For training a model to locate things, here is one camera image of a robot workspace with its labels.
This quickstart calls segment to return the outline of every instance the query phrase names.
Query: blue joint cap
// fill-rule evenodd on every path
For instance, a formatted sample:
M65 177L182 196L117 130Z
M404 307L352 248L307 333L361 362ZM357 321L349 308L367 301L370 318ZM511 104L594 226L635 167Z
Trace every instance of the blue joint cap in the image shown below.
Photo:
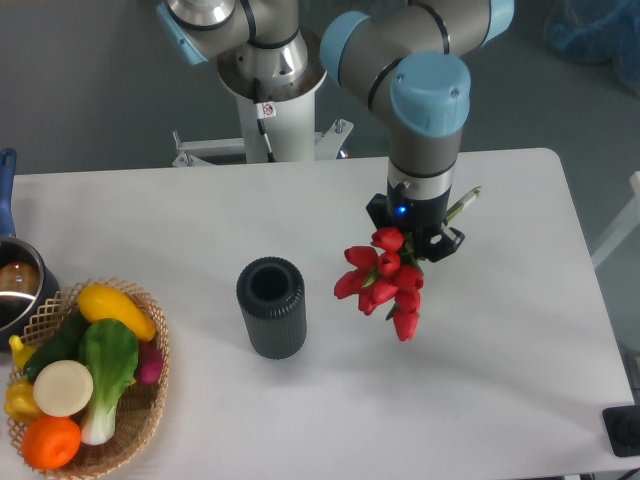
M491 20L482 45L504 32L513 20L514 0L491 0Z
M169 13L169 8L164 4L164 2L158 5L156 11L158 12L160 21L166 27L169 35L171 36L171 40L175 42L182 55L184 55L187 62L189 62L189 65L197 65L198 63L206 62L206 57L193 46L193 43L191 43Z
M409 55L396 68L391 103L398 118L427 137L457 132L469 115L471 74L453 55L426 51Z
M320 42L320 60L327 73L340 83L340 60L351 34L369 18L362 12L347 12L336 18L327 28Z

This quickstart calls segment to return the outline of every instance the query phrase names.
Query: white vegetable stem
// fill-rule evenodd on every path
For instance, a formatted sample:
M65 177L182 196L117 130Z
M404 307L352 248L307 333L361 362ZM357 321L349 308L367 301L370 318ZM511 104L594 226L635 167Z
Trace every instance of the white vegetable stem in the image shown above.
M90 404L89 411L82 419L82 443L102 445L113 437L116 431L116 407L111 410L95 410Z

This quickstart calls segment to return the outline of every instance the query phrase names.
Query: red tulip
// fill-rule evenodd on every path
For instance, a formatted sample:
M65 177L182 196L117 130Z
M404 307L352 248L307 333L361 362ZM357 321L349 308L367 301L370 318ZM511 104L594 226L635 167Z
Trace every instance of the red tulip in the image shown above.
M369 316L373 313L379 303L373 301L372 298L373 287L367 287L360 290L360 297L358 298L358 310L365 315Z
M378 261L378 252L373 247L351 247L344 251L344 256L351 265L357 268L370 269Z
M417 290L424 286L424 275L413 265L402 265L393 281L400 290Z
M393 315L393 324L401 342L411 340L416 333L416 328L418 328L418 314L398 311Z
M373 244L385 252L397 252L404 243L404 235L396 227L384 227L371 235Z
M420 311L420 292L418 290L400 290L396 294L396 304L404 313Z
M392 277L400 270L400 255L396 252L384 252L378 257L378 272L383 277Z
M366 280L369 272L367 270L353 270L345 273L333 287L333 294L338 300L347 298L350 295L358 293L362 289L362 284Z
M372 287L371 300L378 305L388 302L398 292L398 286L385 277L378 278Z

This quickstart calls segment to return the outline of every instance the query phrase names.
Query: yellow bell pepper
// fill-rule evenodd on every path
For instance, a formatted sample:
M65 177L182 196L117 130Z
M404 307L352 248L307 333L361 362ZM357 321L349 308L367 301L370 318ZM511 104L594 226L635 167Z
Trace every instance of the yellow bell pepper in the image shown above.
M148 342L156 334L153 322L120 290L106 285L89 285L78 295L80 313L89 322L95 323L112 318L124 323L136 338Z
M43 415L33 398L33 385L26 378L9 385L4 411L14 420L26 424L30 424Z
M35 348L30 347L22 343L20 337L17 335L11 335L9 337L9 346L11 347L11 355L13 356L13 363L22 371L24 364L31 358L36 351Z

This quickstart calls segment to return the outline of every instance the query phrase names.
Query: black cylindrical vase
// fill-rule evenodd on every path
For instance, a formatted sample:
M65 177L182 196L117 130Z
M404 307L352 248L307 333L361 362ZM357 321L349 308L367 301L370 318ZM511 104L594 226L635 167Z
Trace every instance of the black cylindrical vase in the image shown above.
M265 257L238 278L236 294L253 348L279 360L296 353L307 336L304 281L289 261Z

